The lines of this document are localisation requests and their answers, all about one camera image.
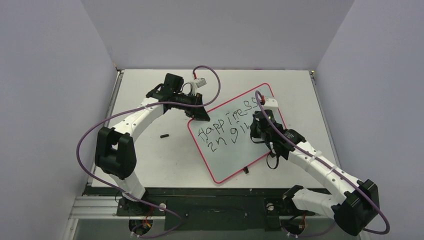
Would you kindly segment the pink-framed whiteboard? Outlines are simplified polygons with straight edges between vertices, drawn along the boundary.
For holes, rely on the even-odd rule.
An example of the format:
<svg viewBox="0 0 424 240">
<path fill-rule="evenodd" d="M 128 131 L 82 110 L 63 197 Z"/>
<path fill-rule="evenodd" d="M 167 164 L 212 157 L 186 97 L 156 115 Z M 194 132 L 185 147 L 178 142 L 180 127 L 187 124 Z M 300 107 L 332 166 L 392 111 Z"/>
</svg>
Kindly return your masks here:
<svg viewBox="0 0 424 240">
<path fill-rule="evenodd" d="M 244 168 L 265 157 L 265 144 L 253 143 L 250 126 L 259 110 L 255 92 L 265 97 L 274 93 L 262 83 L 210 110 L 210 121 L 190 120 L 187 128 L 209 171 L 212 180 L 221 184 Z"/>
</svg>

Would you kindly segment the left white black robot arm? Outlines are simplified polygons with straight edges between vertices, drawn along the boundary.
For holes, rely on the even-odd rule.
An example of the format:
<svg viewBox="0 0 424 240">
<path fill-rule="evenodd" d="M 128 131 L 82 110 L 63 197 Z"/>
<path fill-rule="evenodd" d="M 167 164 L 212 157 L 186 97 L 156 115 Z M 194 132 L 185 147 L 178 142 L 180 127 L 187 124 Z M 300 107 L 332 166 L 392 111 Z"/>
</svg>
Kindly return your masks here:
<svg viewBox="0 0 424 240">
<path fill-rule="evenodd" d="M 139 110 L 125 117 L 113 127 L 103 126 L 97 133 L 95 166 L 108 174 L 123 190 L 124 207 L 136 215 L 151 210 L 147 190 L 135 173 L 137 157 L 135 141 L 154 120 L 168 110 L 183 110 L 197 121 L 210 121 L 203 107 L 203 96 L 197 90 L 206 85 L 204 78 L 194 78 L 188 84 L 190 92 L 183 93 L 185 84 L 181 76 L 167 73 L 164 82 L 149 91 Z"/>
</svg>

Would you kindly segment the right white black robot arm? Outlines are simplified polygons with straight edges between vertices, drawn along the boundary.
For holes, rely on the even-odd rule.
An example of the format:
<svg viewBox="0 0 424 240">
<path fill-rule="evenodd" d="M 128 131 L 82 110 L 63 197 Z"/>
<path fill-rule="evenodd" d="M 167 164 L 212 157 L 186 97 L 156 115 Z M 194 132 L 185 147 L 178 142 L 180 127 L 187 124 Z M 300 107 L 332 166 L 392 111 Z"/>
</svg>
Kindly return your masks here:
<svg viewBox="0 0 424 240">
<path fill-rule="evenodd" d="M 295 185 L 282 197 L 282 207 L 289 213 L 312 212 L 325 216 L 347 234 L 357 236 L 377 216 L 380 206 L 377 185 L 370 179 L 362 181 L 331 163 L 298 132 L 285 129 L 274 119 L 255 111 L 250 137 L 259 139 L 277 159 L 283 158 L 311 175 L 327 194 Z"/>
</svg>

